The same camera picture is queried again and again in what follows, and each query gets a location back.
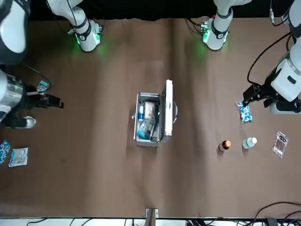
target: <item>case handle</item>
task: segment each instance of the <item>case handle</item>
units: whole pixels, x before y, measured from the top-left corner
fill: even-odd
[[[177,117],[178,117],[178,106],[175,101],[173,101],[173,103],[174,103],[174,121],[173,121],[173,124],[174,124],[174,122],[177,120]]]

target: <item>white bottle cap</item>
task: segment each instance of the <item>white bottle cap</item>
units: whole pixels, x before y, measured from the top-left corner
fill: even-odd
[[[253,144],[256,144],[256,143],[257,143],[257,139],[253,137],[253,138],[252,138],[252,143],[253,143]]]

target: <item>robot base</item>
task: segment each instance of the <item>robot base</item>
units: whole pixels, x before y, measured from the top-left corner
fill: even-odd
[[[207,37],[205,39],[203,39],[203,42],[212,50],[219,50],[223,44],[226,41],[227,38],[227,34],[224,35],[224,37],[222,39],[217,39],[216,35],[213,33],[212,28],[211,28],[211,23],[212,23],[213,19],[209,19],[206,24],[208,25],[209,31],[207,33]]]
[[[81,49],[85,52],[90,52],[99,45],[103,29],[98,23],[94,22],[93,20],[89,20],[89,23],[91,24],[91,31],[86,40],[84,40],[84,37],[82,37],[80,34],[76,34],[77,42]]]

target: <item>open case lid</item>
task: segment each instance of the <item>open case lid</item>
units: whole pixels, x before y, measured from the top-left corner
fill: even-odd
[[[160,142],[165,143],[173,135],[173,81],[166,80],[160,101]]]

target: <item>brown table surface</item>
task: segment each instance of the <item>brown table surface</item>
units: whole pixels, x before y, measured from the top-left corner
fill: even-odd
[[[67,30],[68,23],[61,22]],[[261,51],[287,32],[269,19],[234,19],[227,42],[210,51],[183,19],[105,22],[101,46],[84,53],[55,22],[29,23],[25,61],[48,76],[65,108],[35,109],[30,130],[2,129],[12,148],[29,147],[28,164],[0,167],[2,216],[253,217],[276,201],[301,201],[300,116],[272,115],[251,104],[241,124],[235,101]],[[285,40],[265,54],[251,79],[263,82],[285,53]],[[38,84],[38,75],[15,73]],[[158,149],[133,141],[137,92],[174,83],[179,115],[173,138]],[[272,152],[277,130],[289,137],[283,159]],[[258,144],[243,151],[242,141]],[[230,150],[217,152],[229,139]],[[272,207],[260,216],[283,217]]]

